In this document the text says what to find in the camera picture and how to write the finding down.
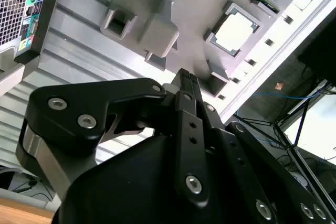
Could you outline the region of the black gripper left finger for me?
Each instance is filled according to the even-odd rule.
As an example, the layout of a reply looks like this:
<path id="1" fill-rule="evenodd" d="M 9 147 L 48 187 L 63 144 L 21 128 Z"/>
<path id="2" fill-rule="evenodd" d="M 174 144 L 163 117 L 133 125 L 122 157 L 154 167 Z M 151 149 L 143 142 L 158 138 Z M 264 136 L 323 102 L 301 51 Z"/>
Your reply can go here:
<path id="1" fill-rule="evenodd" d="M 207 205 L 203 121 L 188 71 L 170 91 L 149 78 L 42 87 L 29 97 L 21 163 L 43 174 L 64 200 L 87 171 L 151 137 L 175 141 L 175 188 L 197 208 Z"/>

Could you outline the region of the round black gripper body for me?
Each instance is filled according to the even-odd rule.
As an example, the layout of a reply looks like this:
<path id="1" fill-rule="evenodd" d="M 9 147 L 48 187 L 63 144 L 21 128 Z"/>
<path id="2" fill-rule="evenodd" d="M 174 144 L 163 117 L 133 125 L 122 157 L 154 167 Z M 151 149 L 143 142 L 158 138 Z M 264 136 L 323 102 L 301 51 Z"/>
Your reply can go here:
<path id="1" fill-rule="evenodd" d="M 223 150 L 232 134 L 204 138 L 209 201 L 197 208 L 175 188 L 175 141 L 151 137 L 85 172 L 70 186 L 54 223 L 262 223 L 256 196 L 244 194 Z"/>

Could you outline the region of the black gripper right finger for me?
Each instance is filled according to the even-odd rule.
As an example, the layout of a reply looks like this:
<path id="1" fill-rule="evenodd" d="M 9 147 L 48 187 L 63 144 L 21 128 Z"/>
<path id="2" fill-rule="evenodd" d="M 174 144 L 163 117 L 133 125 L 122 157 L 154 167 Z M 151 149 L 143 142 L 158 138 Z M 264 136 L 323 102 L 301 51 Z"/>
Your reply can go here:
<path id="1" fill-rule="evenodd" d="M 268 150 L 238 122 L 224 125 L 203 102 L 198 79 L 190 75 L 197 115 L 204 124 L 205 147 L 212 150 L 217 179 L 234 183 L 232 197 L 243 203 L 255 223 L 335 223 L 320 195 L 311 195 Z"/>

